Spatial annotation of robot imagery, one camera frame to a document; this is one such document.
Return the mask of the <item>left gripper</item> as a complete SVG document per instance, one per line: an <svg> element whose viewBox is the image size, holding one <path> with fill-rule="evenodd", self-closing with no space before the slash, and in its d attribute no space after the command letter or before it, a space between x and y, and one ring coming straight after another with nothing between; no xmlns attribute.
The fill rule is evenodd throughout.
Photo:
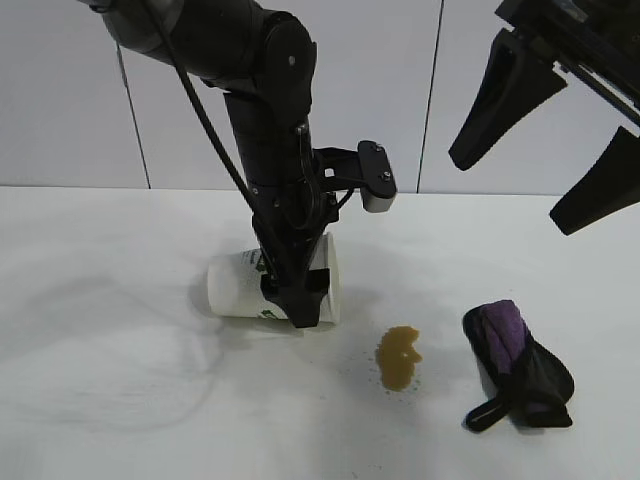
<svg viewBox="0 0 640 480"><path fill-rule="evenodd" d="M272 230L285 234L283 238L269 234L257 217L252 218L266 268L260 279L261 293L294 327L316 327L331 280L329 267L312 267L322 239L315 230L339 220L336 195L323 192L318 182L312 186L307 182L280 186L250 182L249 190Z"/></svg>

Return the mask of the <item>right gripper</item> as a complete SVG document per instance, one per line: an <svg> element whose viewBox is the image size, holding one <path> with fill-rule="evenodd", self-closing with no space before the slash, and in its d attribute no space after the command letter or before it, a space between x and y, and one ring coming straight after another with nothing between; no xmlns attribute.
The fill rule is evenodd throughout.
<svg viewBox="0 0 640 480"><path fill-rule="evenodd" d="M556 61L629 120L639 118L637 1L503 1L495 14L542 39ZM468 170L526 115L567 87L515 33L494 38L475 101L449 149ZM564 235L639 202L639 138L619 127L590 170L549 213Z"/></svg>

